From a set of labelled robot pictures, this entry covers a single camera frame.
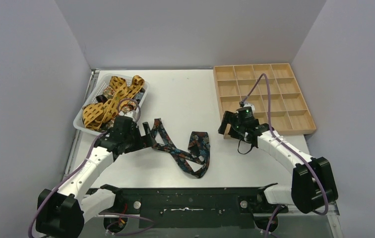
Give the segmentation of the white plastic basket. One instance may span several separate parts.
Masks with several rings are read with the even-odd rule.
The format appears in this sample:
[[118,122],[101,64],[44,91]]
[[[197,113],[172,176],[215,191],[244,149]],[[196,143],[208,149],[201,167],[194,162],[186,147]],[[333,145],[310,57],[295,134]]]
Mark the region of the white plastic basket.
[[149,83],[139,75],[107,74],[86,99],[73,126],[98,135],[111,128],[117,116],[134,116],[137,121],[148,91]]

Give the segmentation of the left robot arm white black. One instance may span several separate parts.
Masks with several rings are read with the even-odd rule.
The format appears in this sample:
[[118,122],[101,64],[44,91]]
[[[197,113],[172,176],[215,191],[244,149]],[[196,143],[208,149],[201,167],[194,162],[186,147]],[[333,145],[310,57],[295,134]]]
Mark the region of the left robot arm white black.
[[52,190],[40,193],[29,237],[35,229],[45,238],[77,238],[85,223],[104,210],[121,211],[124,199],[119,188],[105,184],[91,195],[87,192],[118,156],[155,143],[149,124],[142,126],[144,135],[132,117],[118,116],[112,128],[96,136],[81,164]]

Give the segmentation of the dark floral tie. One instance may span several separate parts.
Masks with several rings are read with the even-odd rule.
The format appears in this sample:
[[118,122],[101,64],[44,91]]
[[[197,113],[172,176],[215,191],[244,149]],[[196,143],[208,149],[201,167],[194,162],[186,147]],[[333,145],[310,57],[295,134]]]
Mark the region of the dark floral tie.
[[151,134],[153,138],[158,134],[163,140],[162,143],[155,143],[152,149],[170,154],[184,173],[198,179],[206,174],[210,165],[210,140],[207,132],[192,131],[188,151],[175,146],[160,118],[154,120]]

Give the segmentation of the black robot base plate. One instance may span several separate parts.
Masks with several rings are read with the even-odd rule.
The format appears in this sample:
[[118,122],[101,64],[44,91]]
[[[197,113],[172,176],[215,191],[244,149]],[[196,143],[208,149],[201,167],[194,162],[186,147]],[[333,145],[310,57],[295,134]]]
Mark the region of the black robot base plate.
[[140,228],[265,228],[275,204],[263,187],[119,188],[104,213],[140,215]]

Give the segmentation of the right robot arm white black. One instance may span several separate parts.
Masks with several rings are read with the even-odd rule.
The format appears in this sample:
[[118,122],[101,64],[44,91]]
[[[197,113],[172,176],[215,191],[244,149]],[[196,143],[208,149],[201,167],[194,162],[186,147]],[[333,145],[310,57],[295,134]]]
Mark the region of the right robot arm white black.
[[218,133],[266,152],[291,174],[290,186],[273,184],[264,188],[267,203],[294,205],[302,213],[310,213],[338,199],[330,162],[293,146],[268,123],[260,123],[251,107],[225,111]]

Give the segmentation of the wooden compartment tray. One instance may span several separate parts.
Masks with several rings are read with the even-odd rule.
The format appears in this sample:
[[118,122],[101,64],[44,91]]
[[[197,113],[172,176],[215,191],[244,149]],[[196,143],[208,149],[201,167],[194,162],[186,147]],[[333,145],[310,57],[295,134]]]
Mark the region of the wooden compartment tray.
[[220,115],[240,101],[254,104],[260,123],[281,135],[307,135],[316,125],[289,63],[221,65],[213,68]]

